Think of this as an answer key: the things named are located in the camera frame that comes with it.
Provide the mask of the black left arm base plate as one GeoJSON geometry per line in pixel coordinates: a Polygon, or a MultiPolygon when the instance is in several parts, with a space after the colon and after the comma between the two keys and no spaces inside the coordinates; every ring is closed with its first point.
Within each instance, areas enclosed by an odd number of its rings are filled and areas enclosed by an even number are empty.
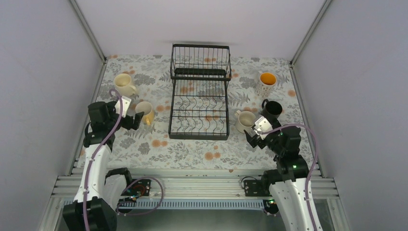
{"type": "Polygon", "coordinates": [[[134,184],[122,193],[123,196],[149,196],[151,180],[141,179],[134,180],[134,184]]]}

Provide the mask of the aluminium mounting rail frame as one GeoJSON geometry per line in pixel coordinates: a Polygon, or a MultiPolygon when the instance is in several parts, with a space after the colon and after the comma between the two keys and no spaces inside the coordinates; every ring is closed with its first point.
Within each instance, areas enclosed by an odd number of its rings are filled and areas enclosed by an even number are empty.
{"type": "MultiPolygon", "coordinates": [[[[113,36],[122,32],[124,26],[135,26],[139,36],[132,42],[119,40],[117,45],[126,47],[121,55],[161,55],[171,58],[173,44],[195,44],[186,41],[188,35],[197,35],[199,32],[208,32],[212,37],[234,28],[234,35],[242,36],[247,33],[244,28],[249,20],[231,19],[229,23],[220,22],[228,18],[227,7],[235,5],[239,12],[249,11],[248,3],[237,1],[215,1],[208,3],[205,0],[114,0],[106,4],[107,9],[119,7],[135,9],[130,19],[111,20],[111,25],[102,27],[104,34],[113,36]]],[[[230,48],[232,57],[242,57],[237,48],[230,48]]],[[[252,58],[275,58],[271,54],[252,58]]],[[[294,60],[289,62],[290,73],[296,97],[300,106],[303,122],[305,114],[301,99],[297,94],[298,85],[294,77],[294,60]]],[[[132,176],[148,175],[158,179],[152,182],[149,196],[142,197],[142,203],[147,209],[158,205],[160,196],[164,197],[163,207],[169,207],[176,201],[188,201],[191,206],[200,205],[205,209],[214,209],[216,206],[248,200],[243,189],[240,189],[240,180],[252,180],[259,177],[265,169],[190,169],[190,168],[128,168],[132,176]]]]}

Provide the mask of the cream ribbed ceramic mug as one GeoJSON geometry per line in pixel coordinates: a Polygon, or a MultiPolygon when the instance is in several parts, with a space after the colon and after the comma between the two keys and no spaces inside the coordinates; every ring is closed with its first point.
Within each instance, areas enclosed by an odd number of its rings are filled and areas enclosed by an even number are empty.
{"type": "Polygon", "coordinates": [[[139,90],[136,87],[132,77],[129,74],[119,74],[114,78],[115,89],[126,97],[136,96],[139,90]]]}

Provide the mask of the yellow ceramic mug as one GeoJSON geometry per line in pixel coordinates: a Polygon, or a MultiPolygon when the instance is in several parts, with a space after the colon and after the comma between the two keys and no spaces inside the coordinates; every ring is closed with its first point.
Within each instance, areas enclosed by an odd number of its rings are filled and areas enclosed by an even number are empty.
{"type": "Polygon", "coordinates": [[[136,105],[135,107],[136,113],[143,112],[143,116],[141,118],[142,122],[148,126],[151,126],[154,120],[154,110],[153,106],[150,102],[143,101],[136,105]]]}

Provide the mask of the beige and white mug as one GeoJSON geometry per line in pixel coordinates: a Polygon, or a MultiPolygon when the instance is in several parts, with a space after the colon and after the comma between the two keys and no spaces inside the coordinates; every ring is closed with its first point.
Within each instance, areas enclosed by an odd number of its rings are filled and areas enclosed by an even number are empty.
{"type": "Polygon", "coordinates": [[[237,110],[235,116],[235,127],[240,133],[244,133],[246,130],[250,129],[254,125],[256,119],[255,114],[249,111],[237,110]]]}

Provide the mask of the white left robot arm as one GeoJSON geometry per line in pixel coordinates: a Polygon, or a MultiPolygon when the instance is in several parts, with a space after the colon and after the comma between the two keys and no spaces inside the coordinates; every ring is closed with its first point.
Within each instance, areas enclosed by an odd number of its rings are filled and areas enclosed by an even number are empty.
{"type": "Polygon", "coordinates": [[[124,128],[137,130],[144,113],[127,115],[131,100],[95,102],[88,106],[90,121],[85,128],[84,171],[72,204],[63,208],[63,218],[70,231],[115,231],[117,204],[121,195],[133,191],[134,181],[126,167],[107,169],[115,132],[124,128]]]}

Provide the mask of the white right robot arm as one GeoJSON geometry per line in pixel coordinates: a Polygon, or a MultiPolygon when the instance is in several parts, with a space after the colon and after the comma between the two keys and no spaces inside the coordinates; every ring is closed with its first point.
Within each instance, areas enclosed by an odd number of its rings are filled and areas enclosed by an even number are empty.
{"type": "Polygon", "coordinates": [[[275,154],[277,168],[267,170],[261,177],[261,191],[276,202],[284,226],[288,231],[320,231],[322,226],[317,214],[311,189],[311,175],[317,162],[308,166],[300,153],[300,130],[309,128],[302,124],[255,124],[245,131],[252,147],[267,147],[275,154]]]}

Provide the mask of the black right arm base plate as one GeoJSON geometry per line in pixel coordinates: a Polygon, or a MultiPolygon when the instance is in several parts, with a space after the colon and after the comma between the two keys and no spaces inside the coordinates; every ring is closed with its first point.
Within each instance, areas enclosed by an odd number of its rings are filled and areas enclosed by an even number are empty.
{"type": "Polygon", "coordinates": [[[243,187],[246,197],[270,197],[269,191],[259,180],[244,180],[243,187]]]}

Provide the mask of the floral iridescent white mug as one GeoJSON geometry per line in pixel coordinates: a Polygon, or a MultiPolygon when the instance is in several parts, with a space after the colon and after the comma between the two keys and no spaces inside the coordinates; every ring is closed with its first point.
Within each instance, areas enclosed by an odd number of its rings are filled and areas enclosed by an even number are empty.
{"type": "Polygon", "coordinates": [[[276,84],[277,77],[275,74],[258,71],[255,93],[262,98],[267,98],[276,84]]]}

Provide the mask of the floral patterned table mat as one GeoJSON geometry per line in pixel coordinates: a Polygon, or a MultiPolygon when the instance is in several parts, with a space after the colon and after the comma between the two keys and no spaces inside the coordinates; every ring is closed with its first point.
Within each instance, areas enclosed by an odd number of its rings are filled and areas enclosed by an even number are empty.
{"type": "Polygon", "coordinates": [[[138,130],[120,129],[115,133],[109,168],[190,168],[190,169],[273,169],[274,153],[251,147],[235,127],[235,112],[261,111],[262,98],[255,92],[259,71],[277,75],[268,99],[279,102],[281,124],[302,123],[300,106],[290,73],[289,62],[278,58],[232,57],[232,78],[228,83],[229,128],[225,141],[176,140],[168,135],[172,101],[170,57],[161,55],[112,55],[102,79],[98,101],[110,101],[114,77],[129,74],[139,88],[133,103],[148,101],[155,118],[138,130]]]}

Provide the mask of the black mug white rim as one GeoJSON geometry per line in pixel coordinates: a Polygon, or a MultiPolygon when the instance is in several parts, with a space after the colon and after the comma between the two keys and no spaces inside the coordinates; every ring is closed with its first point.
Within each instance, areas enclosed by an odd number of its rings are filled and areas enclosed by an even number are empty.
{"type": "Polygon", "coordinates": [[[283,112],[282,105],[279,102],[269,101],[268,99],[263,100],[261,107],[262,111],[260,114],[270,123],[272,123],[275,119],[278,119],[283,112]]]}

